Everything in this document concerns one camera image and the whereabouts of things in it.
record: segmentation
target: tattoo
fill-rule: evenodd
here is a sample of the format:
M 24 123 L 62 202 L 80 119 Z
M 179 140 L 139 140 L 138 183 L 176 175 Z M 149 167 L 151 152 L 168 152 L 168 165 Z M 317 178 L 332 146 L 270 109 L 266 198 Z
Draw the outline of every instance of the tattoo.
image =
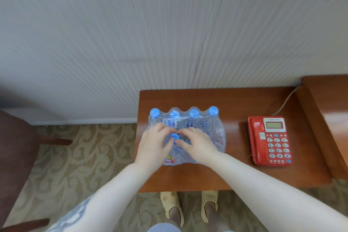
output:
M 92 199 L 93 195 L 88 197 L 82 203 L 77 205 L 74 209 L 72 209 L 69 213 L 59 219 L 56 223 L 54 223 L 46 232 L 63 232 L 66 228 L 72 226 L 77 221 L 79 221 L 83 215 L 85 214 L 87 205 L 89 201 Z

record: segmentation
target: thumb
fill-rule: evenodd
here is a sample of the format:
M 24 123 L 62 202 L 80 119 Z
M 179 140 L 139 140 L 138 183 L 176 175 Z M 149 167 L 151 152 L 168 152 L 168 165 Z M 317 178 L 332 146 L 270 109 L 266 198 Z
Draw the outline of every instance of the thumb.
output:
M 170 140 L 167 142 L 166 146 L 163 149 L 164 153 L 168 155 L 170 150 L 173 148 L 173 146 L 174 146 L 174 138 L 170 138 Z
M 189 152 L 192 148 L 192 145 L 187 144 L 185 141 L 181 139 L 177 139 L 175 144 L 179 147 L 182 147 L 185 151 Z

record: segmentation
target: brown chair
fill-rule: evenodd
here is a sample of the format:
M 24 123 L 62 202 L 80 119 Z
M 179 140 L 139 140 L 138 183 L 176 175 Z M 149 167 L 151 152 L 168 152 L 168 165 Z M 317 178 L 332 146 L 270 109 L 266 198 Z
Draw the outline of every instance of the brown chair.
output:
M 40 136 L 26 121 L 0 111 L 0 227 L 3 227 L 22 190 L 40 144 L 70 145 L 72 140 Z M 26 232 L 47 226 L 49 218 L 0 228 L 0 232 Z

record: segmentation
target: white cable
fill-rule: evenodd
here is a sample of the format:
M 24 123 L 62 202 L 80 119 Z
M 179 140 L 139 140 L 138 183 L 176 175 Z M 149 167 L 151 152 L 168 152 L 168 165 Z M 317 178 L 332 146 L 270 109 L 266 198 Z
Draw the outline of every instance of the white cable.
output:
M 292 90 L 292 92 L 291 92 L 291 93 L 288 95 L 288 97 L 285 99 L 284 104 L 283 104 L 283 105 L 280 107 L 280 109 L 279 109 L 276 113 L 274 113 L 272 116 L 275 116 L 276 114 L 278 114 L 278 113 L 283 109 L 283 107 L 285 106 L 286 102 L 289 100 L 289 98 L 290 98 L 291 95 L 293 94 L 293 92 L 295 92 L 299 87 L 300 87 L 300 85 L 297 86 L 294 90 Z

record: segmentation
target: patterned carpet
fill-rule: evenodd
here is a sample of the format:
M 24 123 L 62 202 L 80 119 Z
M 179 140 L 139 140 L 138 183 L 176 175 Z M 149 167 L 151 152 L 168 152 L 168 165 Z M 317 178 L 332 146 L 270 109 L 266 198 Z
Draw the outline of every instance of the patterned carpet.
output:
M 136 124 L 38 127 L 40 134 L 73 139 L 71 146 L 41 145 L 32 172 L 5 226 L 39 218 L 53 224 L 133 161 Z M 306 189 L 305 192 L 348 215 L 348 184 Z M 183 231 L 206 231 L 200 216 L 200 192 L 181 192 Z M 233 191 L 219 192 L 222 218 L 236 232 L 267 231 Z M 114 231 L 147 231 L 164 221 L 159 193 L 137 194 Z

